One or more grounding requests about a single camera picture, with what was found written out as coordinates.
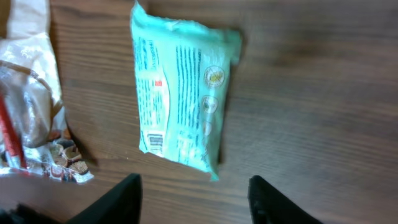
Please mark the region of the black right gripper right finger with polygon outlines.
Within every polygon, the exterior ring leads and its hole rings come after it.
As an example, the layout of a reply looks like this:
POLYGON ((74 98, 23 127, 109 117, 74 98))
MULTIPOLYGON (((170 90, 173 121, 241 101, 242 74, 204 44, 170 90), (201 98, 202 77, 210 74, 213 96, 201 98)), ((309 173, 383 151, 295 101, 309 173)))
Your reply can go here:
POLYGON ((322 224, 259 175, 249 179, 248 201, 253 224, 322 224))

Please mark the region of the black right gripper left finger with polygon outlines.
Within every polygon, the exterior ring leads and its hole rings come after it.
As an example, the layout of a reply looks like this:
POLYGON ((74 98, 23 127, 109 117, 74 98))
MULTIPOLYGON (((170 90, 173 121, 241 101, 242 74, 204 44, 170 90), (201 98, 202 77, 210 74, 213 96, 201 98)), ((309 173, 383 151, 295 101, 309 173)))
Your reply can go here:
POLYGON ((84 211, 69 219, 72 224, 137 224, 142 208, 142 179, 130 174, 84 211))

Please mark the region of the red candy bar wrapper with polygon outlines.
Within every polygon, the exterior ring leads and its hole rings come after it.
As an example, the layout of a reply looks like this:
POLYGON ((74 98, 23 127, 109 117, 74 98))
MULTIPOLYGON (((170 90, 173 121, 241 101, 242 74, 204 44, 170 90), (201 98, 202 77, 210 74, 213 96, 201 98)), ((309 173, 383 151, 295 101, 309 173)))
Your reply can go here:
POLYGON ((15 169, 27 169, 22 143, 12 125, 6 108, 4 97, 1 94, 1 132, 6 148, 7 162, 15 169))

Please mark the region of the teal wet wipes pack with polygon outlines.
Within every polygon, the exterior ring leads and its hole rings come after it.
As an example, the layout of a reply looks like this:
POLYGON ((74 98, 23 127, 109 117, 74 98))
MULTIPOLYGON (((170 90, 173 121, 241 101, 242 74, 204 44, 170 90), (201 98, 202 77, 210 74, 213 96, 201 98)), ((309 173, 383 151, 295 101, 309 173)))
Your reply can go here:
POLYGON ((139 149, 209 173, 218 164, 230 71, 242 39, 231 29, 131 11, 139 149))

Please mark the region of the brown red snack bag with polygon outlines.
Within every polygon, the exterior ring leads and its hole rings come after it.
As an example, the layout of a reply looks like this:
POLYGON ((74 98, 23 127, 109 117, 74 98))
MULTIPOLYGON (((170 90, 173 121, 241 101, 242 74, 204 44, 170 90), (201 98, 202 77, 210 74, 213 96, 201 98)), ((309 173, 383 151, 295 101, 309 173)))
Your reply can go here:
POLYGON ((27 169, 9 166, 1 132, 1 176, 78 184, 94 177, 68 130, 48 0, 1 1, 1 94, 27 164, 27 169))

